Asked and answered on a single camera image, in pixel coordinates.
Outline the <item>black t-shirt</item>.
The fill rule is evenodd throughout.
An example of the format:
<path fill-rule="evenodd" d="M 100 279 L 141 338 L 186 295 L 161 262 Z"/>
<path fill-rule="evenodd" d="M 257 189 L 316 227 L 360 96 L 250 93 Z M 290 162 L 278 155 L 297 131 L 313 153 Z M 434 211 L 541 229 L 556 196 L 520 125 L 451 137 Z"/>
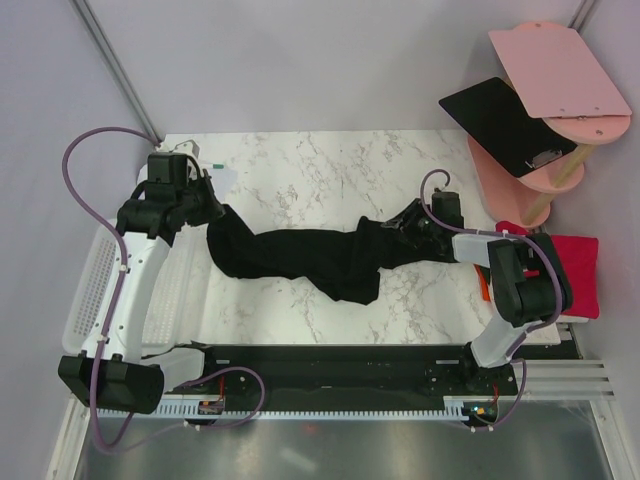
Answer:
<path fill-rule="evenodd" d="M 455 261 L 451 236 L 428 221 L 417 199 L 390 220 L 365 216 L 355 230 L 280 229 L 255 234 L 232 209 L 207 228 L 214 264 L 237 279 L 308 279 L 334 301 L 378 299 L 382 269 Z"/>

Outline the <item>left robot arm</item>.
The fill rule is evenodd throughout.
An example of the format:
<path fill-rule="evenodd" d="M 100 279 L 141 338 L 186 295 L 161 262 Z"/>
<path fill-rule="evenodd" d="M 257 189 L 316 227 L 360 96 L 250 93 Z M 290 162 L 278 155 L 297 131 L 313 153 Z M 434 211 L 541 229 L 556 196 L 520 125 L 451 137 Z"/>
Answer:
<path fill-rule="evenodd" d="M 143 331 L 157 277 L 184 226 L 221 218 L 210 175 L 189 153 L 156 152 L 147 159 L 147 178 L 119 209 L 115 256 L 108 292 L 79 353 L 65 355 L 58 376 L 87 407 L 150 414 L 163 394 L 183 383 L 208 393 L 219 369 L 194 347 L 169 347 L 147 360 Z"/>

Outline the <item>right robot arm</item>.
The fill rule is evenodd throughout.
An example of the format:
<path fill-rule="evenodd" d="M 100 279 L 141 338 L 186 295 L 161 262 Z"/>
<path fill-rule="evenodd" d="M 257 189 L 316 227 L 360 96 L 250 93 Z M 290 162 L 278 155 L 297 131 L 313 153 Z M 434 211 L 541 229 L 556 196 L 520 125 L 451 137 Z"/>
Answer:
<path fill-rule="evenodd" d="M 426 205 L 413 200 L 382 228 L 394 241 L 394 262 L 468 263 L 489 275 L 494 314 L 466 345 L 458 381 L 467 392 L 483 392 L 492 368 L 508 364 L 527 335 L 572 305 L 571 287 L 551 238 L 467 229 L 459 195 L 435 191 Z"/>

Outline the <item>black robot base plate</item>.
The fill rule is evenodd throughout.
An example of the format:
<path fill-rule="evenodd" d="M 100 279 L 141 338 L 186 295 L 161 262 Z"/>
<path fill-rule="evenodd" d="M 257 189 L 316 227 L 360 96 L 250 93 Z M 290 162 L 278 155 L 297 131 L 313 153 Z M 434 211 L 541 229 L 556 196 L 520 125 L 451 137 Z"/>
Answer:
<path fill-rule="evenodd" d="M 212 346 L 204 373 L 184 388 L 233 406 L 436 407 L 447 396 L 493 399 L 517 392 L 510 366 L 471 367 L 454 346 Z"/>

